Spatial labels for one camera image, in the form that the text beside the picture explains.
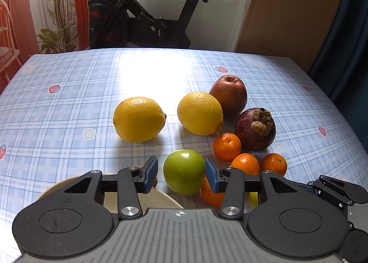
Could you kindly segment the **printed room backdrop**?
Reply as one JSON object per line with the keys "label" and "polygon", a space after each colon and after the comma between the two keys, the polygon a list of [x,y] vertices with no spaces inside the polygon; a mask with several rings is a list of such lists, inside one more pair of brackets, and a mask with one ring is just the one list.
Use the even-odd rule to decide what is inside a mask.
{"label": "printed room backdrop", "polygon": [[87,0],[1,0],[1,88],[35,54],[88,48]]}

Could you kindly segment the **black exercise bike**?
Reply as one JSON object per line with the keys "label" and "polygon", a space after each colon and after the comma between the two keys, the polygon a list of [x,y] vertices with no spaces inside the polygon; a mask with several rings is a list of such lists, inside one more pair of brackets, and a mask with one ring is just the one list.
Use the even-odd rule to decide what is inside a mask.
{"label": "black exercise bike", "polygon": [[223,49],[233,0],[88,0],[92,49]]}

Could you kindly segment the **brown wooden wardrobe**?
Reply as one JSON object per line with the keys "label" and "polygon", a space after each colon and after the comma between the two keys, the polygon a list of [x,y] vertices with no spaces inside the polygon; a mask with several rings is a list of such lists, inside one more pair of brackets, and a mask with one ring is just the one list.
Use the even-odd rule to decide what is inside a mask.
{"label": "brown wooden wardrobe", "polygon": [[289,57],[307,72],[340,0],[250,0],[236,52]]}

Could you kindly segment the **beige round plate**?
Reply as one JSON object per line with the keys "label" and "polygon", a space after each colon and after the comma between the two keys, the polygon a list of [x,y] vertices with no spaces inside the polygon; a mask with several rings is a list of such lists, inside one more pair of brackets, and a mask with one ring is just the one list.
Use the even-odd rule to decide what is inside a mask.
{"label": "beige round plate", "polygon": [[[55,192],[57,189],[64,187],[66,184],[72,182],[77,178],[78,176],[74,176],[56,183],[55,185],[45,190],[45,192],[43,192],[38,199],[46,197],[50,193]],[[178,202],[176,202],[176,200],[171,198],[169,195],[163,193],[162,191],[156,189],[155,187],[152,187],[151,191],[148,194],[138,194],[138,198],[143,213],[145,213],[145,211],[149,208],[183,209],[183,207]],[[117,193],[116,192],[105,193],[103,206],[111,213],[117,213],[118,211]]]}

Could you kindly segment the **dark blue curtain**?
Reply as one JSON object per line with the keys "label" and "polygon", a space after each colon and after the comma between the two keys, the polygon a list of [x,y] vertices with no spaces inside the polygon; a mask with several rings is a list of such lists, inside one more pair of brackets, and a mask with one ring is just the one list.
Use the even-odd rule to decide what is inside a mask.
{"label": "dark blue curtain", "polygon": [[367,0],[341,0],[309,76],[367,148]]}

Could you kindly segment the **red apple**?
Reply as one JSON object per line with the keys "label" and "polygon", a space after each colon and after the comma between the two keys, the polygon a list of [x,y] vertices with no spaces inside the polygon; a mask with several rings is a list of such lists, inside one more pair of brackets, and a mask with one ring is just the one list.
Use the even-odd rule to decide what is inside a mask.
{"label": "red apple", "polygon": [[248,100],[243,81],[234,75],[224,75],[213,83],[209,94],[220,103],[224,118],[235,118],[245,108]]}

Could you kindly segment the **dark purple mangosteen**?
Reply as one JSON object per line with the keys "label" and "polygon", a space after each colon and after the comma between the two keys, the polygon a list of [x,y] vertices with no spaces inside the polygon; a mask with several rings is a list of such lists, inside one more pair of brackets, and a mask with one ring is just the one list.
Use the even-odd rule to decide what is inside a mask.
{"label": "dark purple mangosteen", "polygon": [[235,124],[235,135],[246,151],[262,151],[276,137],[276,124],[271,112],[265,108],[250,108],[239,115]]}

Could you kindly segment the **blue plaid tablecloth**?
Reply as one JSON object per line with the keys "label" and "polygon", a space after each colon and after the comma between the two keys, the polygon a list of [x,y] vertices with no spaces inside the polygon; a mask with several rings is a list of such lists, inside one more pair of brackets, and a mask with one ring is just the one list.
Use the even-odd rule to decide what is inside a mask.
{"label": "blue plaid tablecloth", "polygon": [[[240,78],[250,108],[276,123],[268,153],[287,161],[288,179],[307,183],[325,174],[367,186],[367,153],[332,101],[286,57],[201,50],[106,49],[34,55],[1,94],[1,261],[20,255],[15,215],[50,186],[92,169],[115,173],[160,163],[178,149],[214,156],[212,136],[197,136],[178,120],[179,101],[210,90],[223,75]],[[123,100],[143,96],[167,116],[146,143],[128,143],[112,117]]]}

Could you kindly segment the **yellow lemon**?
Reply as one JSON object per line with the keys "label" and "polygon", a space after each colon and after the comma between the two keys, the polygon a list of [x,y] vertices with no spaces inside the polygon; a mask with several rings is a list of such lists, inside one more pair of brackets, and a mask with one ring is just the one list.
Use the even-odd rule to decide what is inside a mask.
{"label": "yellow lemon", "polygon": [[157,102],[138,96],[117,105],[113,124],[118,136],[130,143],[143,143],[155,138],[163,129],[166,114]]}
{"label": "yellow lemon", "polygon": [[218,100],[202,91],[185,95],[179,102],[177,114],[181,125],[190,133],[208,136],[223,126],[223,110]]}

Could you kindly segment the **small orange mandarin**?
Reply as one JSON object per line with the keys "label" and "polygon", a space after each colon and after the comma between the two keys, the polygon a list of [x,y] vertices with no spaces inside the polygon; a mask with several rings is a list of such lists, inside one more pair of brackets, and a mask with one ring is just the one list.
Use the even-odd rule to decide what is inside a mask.
{"label": "small orange mandarin", "polygon": [[223,161],[233,161],[242,152],[242,143],[233,133],[222,133],[213,141],[215,155]]}
{"label": "small orange mandarin", "polygon": [[282,155],[277,153],[267,154],[260,163],[260,169],[262,171],[270,170],[280,176],[284,176],[286,174],[287,168],[286,160]]}
{"label": "small orange mandarin", "polygon": [[242,170],[245,175],[257,176],[260,172],[257,158],[249,153],[242,153],[235,157],[230,166]]}
{"label": "small orange mandarin", "polygon": [[209,182],[208,182],[207,178],[203,179],[203,184],[202,184],[202,187],[201,187],[200,194],[201,194],[202,200],[207,202],[211,207],[213,207],[215,209],[220,209],[221,208],[221,204],[222,204],[223,199],[224,199],[224,193],[214,193],[211,190],[211,187],[209,185]]}

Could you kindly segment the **green apple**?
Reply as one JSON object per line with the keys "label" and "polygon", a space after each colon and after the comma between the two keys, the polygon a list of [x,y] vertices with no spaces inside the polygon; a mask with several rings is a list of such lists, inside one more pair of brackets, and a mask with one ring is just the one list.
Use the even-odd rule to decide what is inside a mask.
{"label": "green apple", "polygon": [[167,186],[176,194],[192,196],[202,186],[205,177],[205,159],[196,151],[174,151],[164,162],[164,178]]}
{"label": "green apple", "polygon": [[257,192],[249,192],[249,203],[253,208],[258,207],[258,194]]}

